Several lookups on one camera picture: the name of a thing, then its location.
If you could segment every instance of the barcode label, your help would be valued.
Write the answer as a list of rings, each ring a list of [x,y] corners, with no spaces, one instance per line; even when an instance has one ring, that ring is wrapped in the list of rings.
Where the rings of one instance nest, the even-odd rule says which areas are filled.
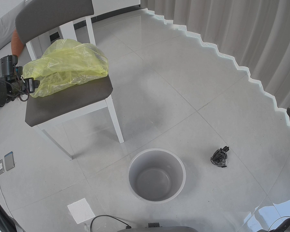
[[[33,91],[33,88],[32,88],[32,79],[29,79],[29,90],[30,90],[30,92]]]

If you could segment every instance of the orange cushion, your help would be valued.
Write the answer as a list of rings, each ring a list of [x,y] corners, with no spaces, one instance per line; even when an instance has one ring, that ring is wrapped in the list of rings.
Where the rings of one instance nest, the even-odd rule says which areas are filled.
[[[24,44],[20,41],[20,39],[18,37],[18,33],[15,29],[13,34],[12,34],[12,40],[11,40],[12,54],[19,57],[23,48],[24,48]]]

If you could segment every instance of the floor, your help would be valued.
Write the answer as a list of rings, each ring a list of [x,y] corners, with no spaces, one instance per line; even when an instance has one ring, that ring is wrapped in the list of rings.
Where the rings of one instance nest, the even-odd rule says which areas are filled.
[[[48,130],[74,155],[68,161],[24,122],[24,102],[0,109],[0,159],[11,150],[15,159],[0,185],[24,230],[88,232],[90,220],[77,224],[67,207],[83,198],[95,215],[116,216],[133,228],[159,222],[198,232],[256,232],[290,216],[290,127],[245,71],[147,10],[93,27],[109,59],[125,142],[119,144],[104,108]],[[76,33],[89,42],[86,28]],[[210,157],[225,145],[222,169]],[[168,149],[186,167],[182,192],[164,204],[140,201],[128,189],[127,166],[148,148]],[[124,228],[102,217],[93,231]]]

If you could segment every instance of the tied black garbage bag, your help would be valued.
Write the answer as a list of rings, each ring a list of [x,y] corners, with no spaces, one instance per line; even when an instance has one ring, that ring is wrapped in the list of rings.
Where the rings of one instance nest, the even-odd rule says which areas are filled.
[[[229,151],[228,146],[224,146],[223,149],[217,149],[214,155],[211,157],[211,162],[217,167],[220,168],[225,168],[226,167],[226,162],[227,162],[227,152]]]

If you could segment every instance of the beige curtain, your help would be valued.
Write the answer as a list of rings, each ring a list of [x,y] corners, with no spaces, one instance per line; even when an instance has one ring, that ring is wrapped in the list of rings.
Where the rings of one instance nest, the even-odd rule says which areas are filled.
[[[217,44],[278,107],[290,107],[290,0],[141,0],[141,7]]]

